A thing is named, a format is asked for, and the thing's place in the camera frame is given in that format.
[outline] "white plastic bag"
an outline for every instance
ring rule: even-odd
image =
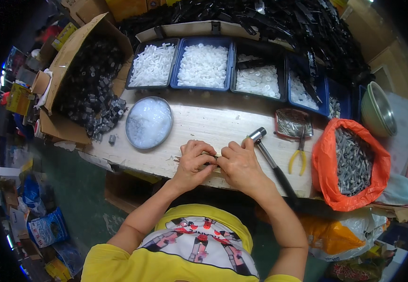
[[[345,212],[338,219],[300,215],[309,252],[325,261],[350,259],[368,251],[385,231],[387,217],[372,214],[367,208]]]

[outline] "pliers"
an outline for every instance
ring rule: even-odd
[[[298,145],[297,151],[291,156],[290,162],[289,162],[289,174],[291,174],[291,168],[293,166],[293,161],[297,157],[298,153],[301,152],[301,171],[300,171],[300,176],[303,175],[304,169],[306,169],[306,154],[304,153],[304,142],[306,140],[304,132],[305,132],[306,126],[303,126],[303,132],[301,133],[300,137],[300,144]]]

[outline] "yellow box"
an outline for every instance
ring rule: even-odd
[[[67,26],[60,32],[57,38],[52,42],[52,46],[55,50],[60,51],[66,40],[77,30],[77,27],[72,23],[68,23]]]
[[[28,112],[28,107],[30,106],[30,95],[30,89],[17,83],[13,83],[11,91],[9,92],[6,109],[25,116]]]

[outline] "white cloth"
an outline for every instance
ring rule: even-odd
[[[375,202],[392,206],[408,206],[408,178],[391,173],[386,189]]]

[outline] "factory floor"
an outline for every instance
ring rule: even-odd
[[[104,199],[106,170],[83,160],[76,151],[39,143],[32,144],[30,151],[41,161],[71,239],[84,257],[92,246],[116,234],[127,213]],[[259,222],[253,240],[252,257],[260,278],[265,279],[277,259],[279,246],[271,226],[263,222]],[[304,282],[318,281],[328,264],[309,256]]]

